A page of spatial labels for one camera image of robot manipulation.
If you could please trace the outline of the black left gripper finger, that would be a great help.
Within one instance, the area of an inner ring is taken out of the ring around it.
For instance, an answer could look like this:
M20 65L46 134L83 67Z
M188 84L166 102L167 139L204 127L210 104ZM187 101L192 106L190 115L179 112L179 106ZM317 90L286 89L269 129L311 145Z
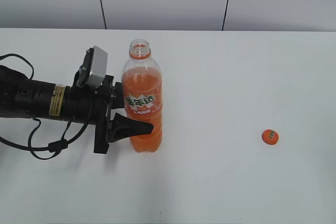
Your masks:
M148 135L153 131L153 124L127 118L116 113L108 122L108 143L138 135Z
M112 109L123 109L124 108L124 98L122 83L116 82L111 89L111 108Z

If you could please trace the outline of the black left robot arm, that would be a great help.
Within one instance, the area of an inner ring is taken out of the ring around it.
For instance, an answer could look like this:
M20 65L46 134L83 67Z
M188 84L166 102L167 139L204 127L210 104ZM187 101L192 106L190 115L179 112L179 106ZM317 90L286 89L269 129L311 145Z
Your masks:
M92 88L88 84L79 87L62 86L26 77L24 74L1 66L1 117L32 119L41 124L42 119L80 123L79 132L70 139L64 135L46 147L33 147L34 128L28 136L26 146L1 138L1 142L13 148L37 152L50 152L57 156L61 151L82 136L88 125L95 126L94 152L105 154L109 143L152 133L154 126L148 122L136 121L113 109L124 107L122 85L113 82L113 76L106 75L102 84Z

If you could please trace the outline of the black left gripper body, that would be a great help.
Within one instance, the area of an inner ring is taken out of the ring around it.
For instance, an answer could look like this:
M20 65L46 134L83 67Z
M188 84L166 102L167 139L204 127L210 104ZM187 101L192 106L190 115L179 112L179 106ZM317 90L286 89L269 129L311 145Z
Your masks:
M68 124L81 123L83 126L78 133L67 140L67 144L73 143L86 130L88 125L95 126L94 133L94 153L106 153L109 144L107 142L107 122L108 109L110 108L110 98L112 94L113 76L106 75L102 84L98 88L89 85L77 86L79 75L74 77L73 85L66 98L66 109L64 120Z

